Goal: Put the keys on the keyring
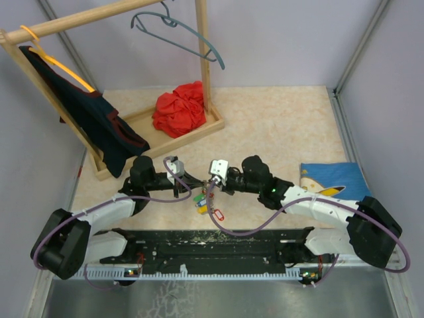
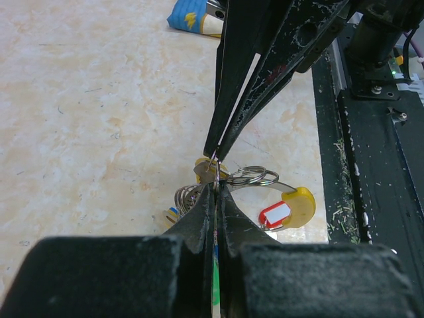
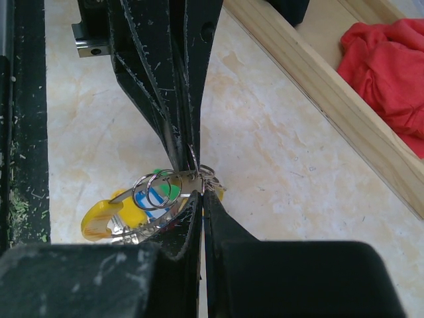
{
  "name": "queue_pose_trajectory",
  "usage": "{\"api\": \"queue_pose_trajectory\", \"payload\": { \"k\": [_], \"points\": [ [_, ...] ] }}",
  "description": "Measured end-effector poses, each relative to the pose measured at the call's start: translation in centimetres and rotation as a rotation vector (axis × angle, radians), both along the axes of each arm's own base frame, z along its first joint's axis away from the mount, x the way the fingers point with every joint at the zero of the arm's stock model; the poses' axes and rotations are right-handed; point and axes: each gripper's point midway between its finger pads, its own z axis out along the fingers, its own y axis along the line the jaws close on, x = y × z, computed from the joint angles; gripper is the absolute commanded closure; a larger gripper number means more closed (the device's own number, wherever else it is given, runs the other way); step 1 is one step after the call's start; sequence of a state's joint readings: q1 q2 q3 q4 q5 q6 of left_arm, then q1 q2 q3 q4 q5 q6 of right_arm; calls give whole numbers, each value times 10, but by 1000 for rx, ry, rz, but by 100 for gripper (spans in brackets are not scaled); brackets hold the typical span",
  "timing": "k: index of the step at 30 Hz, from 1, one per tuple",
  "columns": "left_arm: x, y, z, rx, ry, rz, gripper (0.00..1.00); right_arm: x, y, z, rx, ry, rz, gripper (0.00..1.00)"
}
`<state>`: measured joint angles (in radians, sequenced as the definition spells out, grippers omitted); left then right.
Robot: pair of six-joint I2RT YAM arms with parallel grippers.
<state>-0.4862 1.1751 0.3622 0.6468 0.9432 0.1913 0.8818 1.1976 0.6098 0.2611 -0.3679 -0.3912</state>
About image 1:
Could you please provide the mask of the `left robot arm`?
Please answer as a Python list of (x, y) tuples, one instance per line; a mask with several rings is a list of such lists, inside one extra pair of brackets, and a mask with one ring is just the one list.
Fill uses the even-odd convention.
[(140, 213), (153, 201), (151, 192), (170, 190), (170, 203), (184, 201), (203, 182), (185, 171), (175, 156), (163, 160), (165, 172), (157, 172), (149, 156), (132, 163), (123, 187), (109, 200), (76, 212), (55, 210), (37, 238), (30, 257), (40, 270), (67, 280), (89, 263), (117, 257), (133, 261), (138, 247), (123, 230), (110, 226)]

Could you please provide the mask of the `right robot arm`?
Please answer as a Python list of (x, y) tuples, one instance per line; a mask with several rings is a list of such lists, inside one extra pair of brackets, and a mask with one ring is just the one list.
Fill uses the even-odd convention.
[(254, 193), (263, 206), (290, 215), (309, 217), (328, 225), (314, 228), (296, 245), (297, 257), (311, 262), (322, 254), (351, 254), (365, 263), (385, 269), (402, 229), (374, 197), (359, 201), (313, 193), (273, 176), (259, 156), (249, 156), (242, 168), (218, 160), (210, 173), (219, 179), (220, 190)]

